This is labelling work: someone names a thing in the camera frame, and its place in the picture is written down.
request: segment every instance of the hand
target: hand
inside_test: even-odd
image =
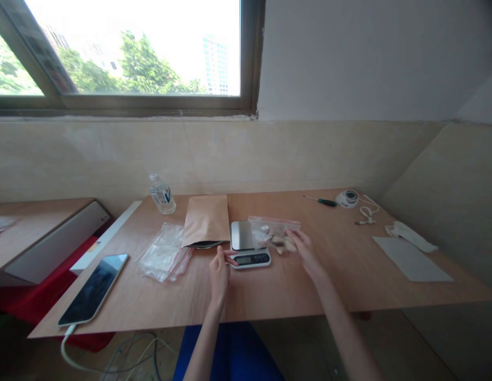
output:
[[[300,230],[287,230],[287,235],[292,238],[297,251],[303,259],[303,267],[308,275],[315,280],[315,277],[326,276],[327,272],[320,262],[318,256],[313,252],[311,239]]]
[[[211,303],[215,303],[221,307],[225,301],[226,290],[231,280],[230,266],[228,264],[233,264],[234,266],[239,265],[230,258],[230,256],[234,254],[237,254],[237,252],[233,250],[223,250],[221,246],[218,246],[216,257],[209,263]]]

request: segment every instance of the floor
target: floor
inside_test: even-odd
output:
[[[401,311],[375,312],[370,321],[356,321],[387,379],[455,380]],[[258,321],[253,327],[287,381],[348,379],[324,316]],[[0,380],[126,381],[129,376],[129,372],[102,376],[73,369],[62,359],[58,341],[27,340],[30,330],[15,319],[1,325]],[[158,347],[162,380],[173,376],[183,332],[184,328],[156,332],[174,351]],[[122,342],[134,337],[138,339],[135,344],[127,342],[117,351]],[[84,366],[124,369],[138,361],[151,341],[143,332],[120,332],[98,353],[69,346],[68,354]],[[152,354],[152,346],[146,353]],[[132,372],[129,381],[155,379],[153,360],[149,358]]]

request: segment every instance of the green screwdriver handle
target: green screwdriver handle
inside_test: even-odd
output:
[[[335,202],[335,201],[331,201],[331,200],[325,200],[323,198],[319,198],[318,199],[318,202],[321,203],[321,204],[324,204],[324,205],[327,205],[327,206],[338,206],[338,203]]]

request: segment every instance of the smartphone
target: smartphone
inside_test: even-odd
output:
[[[82,324],[94,319],[128,257],[128,254],[103,257],[57,325]]]

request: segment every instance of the white wall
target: white wall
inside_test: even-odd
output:
[[[443,127],[394,122],[0,122],[0,202],[356,187],[378,197]]]
[[[380,203],[492,288],[492,125],[447,125]],[[492,380],[492,303],[404,312],[460,380]]]
[[[461,108],[458,117],[473,122],[492,124],[492,75]]]
[[[267,0],[260,120],[441,120],[492,74],[492,0]]]

